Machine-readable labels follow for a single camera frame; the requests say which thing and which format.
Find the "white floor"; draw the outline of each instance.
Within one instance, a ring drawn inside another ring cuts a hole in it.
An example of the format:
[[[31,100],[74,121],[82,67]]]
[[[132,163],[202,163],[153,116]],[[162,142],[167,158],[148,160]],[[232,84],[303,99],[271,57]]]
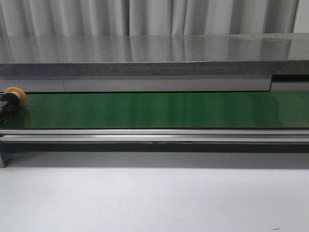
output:
[[[0,231],[309,231],[308,169],[113,167],[126,153],[91,167],[94,156],[36,153],[0,169]]]

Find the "yellow wheel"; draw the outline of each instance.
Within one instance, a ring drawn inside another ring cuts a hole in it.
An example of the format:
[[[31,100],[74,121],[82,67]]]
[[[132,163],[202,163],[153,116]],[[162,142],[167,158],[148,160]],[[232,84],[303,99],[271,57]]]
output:
[[[17,93],[20,96],[20,105],[19,106],[23,106],[26,101],[27,101],[27,96],[25,94],[24,91],[22,91],[20,88],[17,87],[9,87],[5,90],[4,93],[10,93],[10,92],[14,92]]]

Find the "green conveyor belt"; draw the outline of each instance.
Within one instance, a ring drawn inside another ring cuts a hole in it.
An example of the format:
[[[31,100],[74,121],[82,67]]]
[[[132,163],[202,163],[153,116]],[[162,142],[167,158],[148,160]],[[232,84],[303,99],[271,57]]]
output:
[[[308,128],[309,92],[28,94],[1,129]]]

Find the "white curtain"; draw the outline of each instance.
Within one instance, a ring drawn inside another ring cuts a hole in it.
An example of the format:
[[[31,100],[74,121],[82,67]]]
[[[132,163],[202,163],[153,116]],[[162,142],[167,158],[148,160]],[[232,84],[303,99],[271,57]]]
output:
[[[0,35],[292,32],[297,0],[0,0]]]

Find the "gray curtain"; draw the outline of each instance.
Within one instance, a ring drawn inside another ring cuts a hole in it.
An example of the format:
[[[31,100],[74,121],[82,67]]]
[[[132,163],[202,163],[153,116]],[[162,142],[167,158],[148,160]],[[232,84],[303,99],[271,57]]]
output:
[[[297,0],[0,0],[0,35],[292,32]]]

